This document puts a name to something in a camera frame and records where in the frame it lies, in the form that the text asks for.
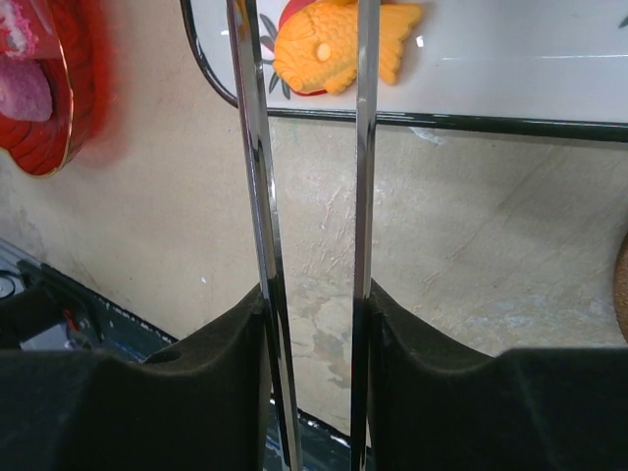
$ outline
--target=white tray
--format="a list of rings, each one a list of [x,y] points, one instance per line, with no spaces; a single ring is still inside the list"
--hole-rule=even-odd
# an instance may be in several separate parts
[[[258,13],[276,25],[286,4],[259,0]],[[225,2],[182,5],[199,66],[235,104]],[[628,0],[433,0],[424,6],[424,22],[405,42],[399,84],[380,81],[381,122],[628,140]],[[260,20],[260,35],[272,36],[270,29]],[[262,49],[270,62],[272,52]],[[341,95],[298,96],[279,81],[269,93],[273,74],[266,65],[271,114],[353,116],[355,84]]]

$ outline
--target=fish tail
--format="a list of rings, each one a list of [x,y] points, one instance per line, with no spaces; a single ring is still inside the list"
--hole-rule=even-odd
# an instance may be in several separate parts
[[[423,9],[419,5],[382,5],[379,75],[388,85],[394,85],[397,81],[403,40],[422,19]]]

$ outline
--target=gray leaf design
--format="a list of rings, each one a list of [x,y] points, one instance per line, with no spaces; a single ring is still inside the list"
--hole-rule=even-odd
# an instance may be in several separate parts
[[[271,36],[271,39],[273,39],[273,42],[275,42],[275,39],[277,39],[277,29],[275,28],[273,22],[271,22],[271,19],[268,18],[266,15],[260,15],[259,19],[264,24],[264,27],[268,31],[268,34]]]
[[[273,90],[277,86],[277,83],[279,83],[279,76],[277,75],[277,73],[274,73],[273,76],[271,77],[271,82],[268,85],[268,92],[269,93],[273,92]]]
[[[271,39],[269,36],[260,36],[259,42],[271,52],[275,52],[275,41]]]
[[[290,87],[282,80],[282,92],[287,100],[290,100]]]

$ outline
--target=metal bar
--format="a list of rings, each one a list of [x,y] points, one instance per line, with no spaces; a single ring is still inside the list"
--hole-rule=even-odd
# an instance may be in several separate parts
[[[373,184],[379,63],[380,1],[358,2],[355,268],[351,346],[351,471],[366,469]]]
[[[283,465],[286,470],[301,471],[288,304],[255,0],[227,0],[227,12],[260,285],[267,307],[268,349]]]

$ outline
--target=orange fish-shaped object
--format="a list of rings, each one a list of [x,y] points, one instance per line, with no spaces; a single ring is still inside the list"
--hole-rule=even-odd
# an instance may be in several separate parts
[[[422,19],[419,5],[380,7],[379,75],[385,83],[396,83],[402,41]],[[356,0],[320,0],[294,14],[275,40],[273,67],[296,92],[343,92],[357,76]]]

